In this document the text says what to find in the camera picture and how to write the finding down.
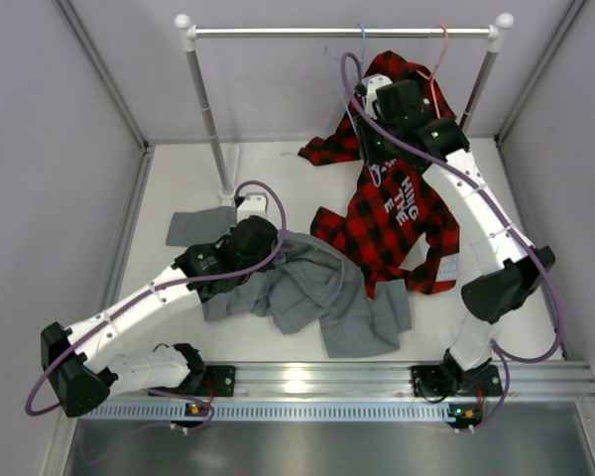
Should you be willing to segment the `blue wire hanger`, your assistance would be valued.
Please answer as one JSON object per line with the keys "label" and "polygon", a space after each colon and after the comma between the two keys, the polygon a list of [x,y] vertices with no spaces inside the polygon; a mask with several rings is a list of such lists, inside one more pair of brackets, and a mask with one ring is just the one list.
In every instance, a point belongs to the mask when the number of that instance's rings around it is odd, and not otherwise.
{"label": "blue wire hanger", "polygon": [[[362,23],[358,23],[357,26],[361,30],[362,42],[361,42],[361,57],[359,60],[359,63],[360,63],[359,73],[357,73],[356,76],[358,78],[362,78],[362,76],[363,76],[362,65],[363,65],[363,61],[365,59],[365,54],[366,54],[367,36],[366,36],[366,31],[365,31],[364,25]],[[355,134],[356,139],[359,140],[360,137],[359,137],[358,129],[356,127],[355,120],[353,118],[353,114],[350,109],[351,103],[348,99],[348,95],[346,94],[346,89],[343,86],[343,82],[341,81],[341,75],[336,70],[336,68],[338,66],[340,66],[341,56],[334,50],[333,47],[330,47],[330,46],[324,47],[324,54],[326,55],[329,76],[335,84],[337,95],[338,95],[341,103],[343,104],[346,118],[350,122],[350,125],[351,125],[352,130]],[[369,172],[369,176],[371,178],[372,184],[375,187],[379,187],[383,182],[380,167],[377,165],[368,165],[367,168],[368,168],[368,172]]]}

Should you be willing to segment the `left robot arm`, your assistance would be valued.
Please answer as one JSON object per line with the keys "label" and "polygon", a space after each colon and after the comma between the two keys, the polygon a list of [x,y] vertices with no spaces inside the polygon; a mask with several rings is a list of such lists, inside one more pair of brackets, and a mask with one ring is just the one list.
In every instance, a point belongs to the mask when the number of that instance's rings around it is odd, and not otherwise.
{"label": "left robot arm", "polygon": [[190,344],[135,354],[127,353],[127,346],[267,268],[277,243],[271,222],[248,217],[216,241],[188,247],[146,286],[94,316],[44,328],[41,364],[59,408],[67,417],[81,417],[111,397],[140,390],[199,392],[206,366]]}

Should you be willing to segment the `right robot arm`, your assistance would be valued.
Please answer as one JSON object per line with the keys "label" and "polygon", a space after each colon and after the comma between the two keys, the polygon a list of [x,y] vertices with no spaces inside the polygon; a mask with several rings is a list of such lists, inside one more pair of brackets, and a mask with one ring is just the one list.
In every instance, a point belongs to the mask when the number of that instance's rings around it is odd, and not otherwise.
{"label": "right robot arm", "polygon": [[538,288],[555,256],[515,227],[476,165],[470,143],[451,117],[434,119],[412,79],[372,75],[356,87],[362,157],[369,164],[401,159],[440,196],[474,252],[480,276],[461,288],[466,313],[439,364],[415,366],[415,394],[431,403],[448,397],[499,396],[493,346],[506,314]]}

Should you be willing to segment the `grey shirt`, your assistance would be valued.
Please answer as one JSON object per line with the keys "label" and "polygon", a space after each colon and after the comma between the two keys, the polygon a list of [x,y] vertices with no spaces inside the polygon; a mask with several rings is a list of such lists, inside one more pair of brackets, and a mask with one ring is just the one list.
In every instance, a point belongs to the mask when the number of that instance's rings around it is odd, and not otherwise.
{"label": "grey shirt", "polygon": [[[184,248],[215,244],[237,223],[233,207],[177,212],[166,243]],[[204,304],[206,320],[252,313],[271,318],[284,335],[316,321],[330,358],[367,358],[399,350],[401,334],[412,327],[402,281],[379,283],[370,297],[359,267],[322,240],[278,230],[276,244],[282,247],[266,270]]]}

